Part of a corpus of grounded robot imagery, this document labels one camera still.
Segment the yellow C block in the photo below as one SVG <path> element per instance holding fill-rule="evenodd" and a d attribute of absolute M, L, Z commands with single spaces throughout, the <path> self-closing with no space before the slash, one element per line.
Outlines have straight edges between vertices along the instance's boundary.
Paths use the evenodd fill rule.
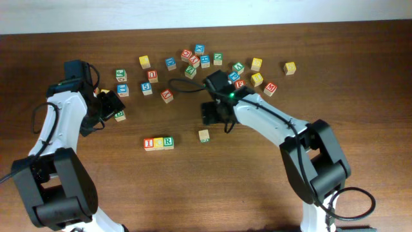
<path fill-rule="evenodd" d="M 164 138 L 163 137 L 154 138 L 153 148 L 155 150 L 163 150 L 164 149 Z"/>

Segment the green R block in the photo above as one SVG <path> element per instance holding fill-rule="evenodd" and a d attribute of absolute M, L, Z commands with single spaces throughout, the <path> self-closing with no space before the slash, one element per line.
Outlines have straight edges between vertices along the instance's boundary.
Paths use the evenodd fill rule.
<path fill-rule="evenodd" d="M 164 137 L 164 149 L 165 150 L 172 150 L 174 149 L 174 139 L 173 137 Z"/>

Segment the red A block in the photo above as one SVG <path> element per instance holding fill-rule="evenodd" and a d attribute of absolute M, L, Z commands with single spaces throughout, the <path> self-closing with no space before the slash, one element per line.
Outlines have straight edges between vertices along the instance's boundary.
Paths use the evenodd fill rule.
<path fill-rule="evenodd" d="M 201 143 L 206 143 L 210 141 L 210 135 L 208 130 L 200 130 L 198 132 L 198 135 Z"/>

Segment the red I block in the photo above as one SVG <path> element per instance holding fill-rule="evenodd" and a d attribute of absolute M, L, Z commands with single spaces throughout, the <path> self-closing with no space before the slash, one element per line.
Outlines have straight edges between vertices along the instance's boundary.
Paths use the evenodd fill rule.
<path fill-rule="evenodd" d="M 146 151 L 153 151 L 155 149 L 153 138 L 144 139 L 144 149 Z"/>

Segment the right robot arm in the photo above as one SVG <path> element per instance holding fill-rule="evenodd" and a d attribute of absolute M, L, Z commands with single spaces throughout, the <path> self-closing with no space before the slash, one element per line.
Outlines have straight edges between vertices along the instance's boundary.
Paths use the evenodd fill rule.
<path fill-rule="evenodd" d="M 202 104 L 204 124 L 239 123 L 280 149 L 288 181 L 303 202 L 301 231 L 336 231 L 336 200 L 345 192 L 350 165 L 324 121 L 295 119 L 247 87 L 208 87 L 211 102 Z"/>

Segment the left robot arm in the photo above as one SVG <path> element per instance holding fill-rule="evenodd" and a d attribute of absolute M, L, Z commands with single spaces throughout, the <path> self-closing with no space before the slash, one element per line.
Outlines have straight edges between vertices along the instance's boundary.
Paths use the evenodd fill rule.
<path fill-rule="evenodd" d="M 97 131 L 125 106 L 80 79 L 51 85 L 47 114 L 29 156 L 12 164 L 13 181 L 36 227 L 53 231 L 126 231 L 98 206 L 97 189 L 77 156 L 79 136 Z"/>

